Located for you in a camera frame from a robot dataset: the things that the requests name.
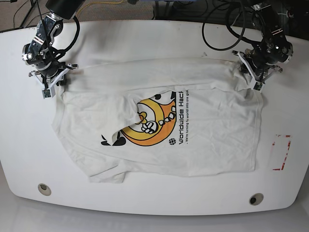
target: round hole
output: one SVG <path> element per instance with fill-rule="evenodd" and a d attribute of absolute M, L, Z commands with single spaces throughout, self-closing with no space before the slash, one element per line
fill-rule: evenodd
<path fill-rule="evenodd" d="M 251 205 L 258 205 L 262 202 L 263 199 L 264 199 L 264 195 L 262 193 L 257 193 L 249 199 L 249 203 Z"/>
<path fill-rule="evenodd" d="M 50 196 L 50 194 L 52 194 L 52 191 L 50 190 L 50 188 L 45 184 L 39 184 L 38 190 L 44 196 Z"/>

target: cartoon character print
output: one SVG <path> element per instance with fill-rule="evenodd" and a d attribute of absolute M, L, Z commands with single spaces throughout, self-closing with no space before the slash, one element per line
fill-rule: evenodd
<path fill-rule="evenodd" d="M 152 146 L 165 140 L 176 124 L 176 92 L 157 94 L 138 103 L 140 122 L 121 130 L 130 142 L 140 146 Z M 124 137 L 117 135 L 113 145 L 124 145 Z"/>

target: t-shirt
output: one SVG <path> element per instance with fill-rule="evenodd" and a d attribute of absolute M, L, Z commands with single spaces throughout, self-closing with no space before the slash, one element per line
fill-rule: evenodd
<path fill-rule="evenodd" d="M 92 182 L 252 171 L 263 101 L 237 67 L 171 58 L 79 70 L 57 93 L 53 127 Z"/>

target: white table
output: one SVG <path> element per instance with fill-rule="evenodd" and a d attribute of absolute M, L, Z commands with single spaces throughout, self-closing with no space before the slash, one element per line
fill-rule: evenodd
<path fill-rule="evenodd" d="M 150 58 L 208 57 L 236 60 L 228 52 L 209 49 L 201 37 L 201 24 L 177 21 L 102 21 L 81 23 L 77 44 L 65 60 L 80 67 Z M 235 38 L 225 26 L 206 25 L 210 44 L 225 47 Z M 65 24 L 55 46 L 66 47 L 75 34 Z M 52 130 L 55 99 L 43 99 L 40 88 L 28 77 L 32 71 L 21 59 L 22 48 L 35 28 L 0 34 L 0 160 L 11 191 L 20 197 L 71 207 L 152 215 L 214 215 L 280 209 L 290 206 L 309 164 L 309 42 L 288 38 L 293 59 L 283 73 L 264 88 L 256 170 L 208 177 L 131 173 L 122 184 L 89 183 L 70 160 Z M 246 37 L 260 33 L 246 30 Z M 235 50 L 250 48 L 240 43 Z M 269 167 L 275 134 L 292 135 L 284 170 Z M 40 183 L 52 191 L 38 191 Z M 262 193 L 252 206 L 249 198 Z"/>

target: globe icon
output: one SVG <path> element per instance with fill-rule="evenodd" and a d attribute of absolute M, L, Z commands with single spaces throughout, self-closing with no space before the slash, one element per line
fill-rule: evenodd
<path fill-rule="evenodd" d="M 175 145 L 176 144 L 176 139 L 174 139 L 174 138 L 169 139 L 169 144 Z"/>

